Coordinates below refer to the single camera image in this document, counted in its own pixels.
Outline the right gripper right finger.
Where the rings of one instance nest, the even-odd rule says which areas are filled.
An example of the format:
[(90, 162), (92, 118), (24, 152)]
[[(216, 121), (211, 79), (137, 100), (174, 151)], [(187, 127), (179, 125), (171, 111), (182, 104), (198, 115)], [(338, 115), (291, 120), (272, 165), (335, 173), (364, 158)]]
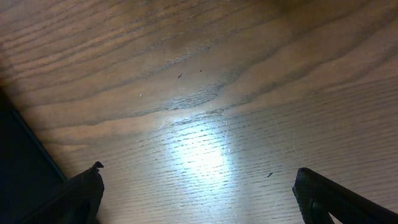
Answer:
[(303, 167), (292, 188), (305, 223), (397, 223), (397, 214)]

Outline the dark green hinged box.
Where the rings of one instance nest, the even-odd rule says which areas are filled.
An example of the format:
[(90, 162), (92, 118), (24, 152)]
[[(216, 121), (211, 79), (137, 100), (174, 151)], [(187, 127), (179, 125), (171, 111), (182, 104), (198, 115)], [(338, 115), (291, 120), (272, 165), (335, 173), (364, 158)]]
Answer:
[(1, 223), (17, 223), (27, 209), (67, 178), (1, 91)]

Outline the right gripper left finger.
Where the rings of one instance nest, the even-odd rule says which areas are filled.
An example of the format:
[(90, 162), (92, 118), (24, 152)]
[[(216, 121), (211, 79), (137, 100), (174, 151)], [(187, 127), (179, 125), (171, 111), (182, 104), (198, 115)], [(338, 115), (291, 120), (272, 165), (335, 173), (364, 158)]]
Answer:
[(96, 161), (89, 169), (62, 185), (28, 201), (18, 218), (19, 223), (98, 223), (97, 213), (104, 193), (100, 169)]

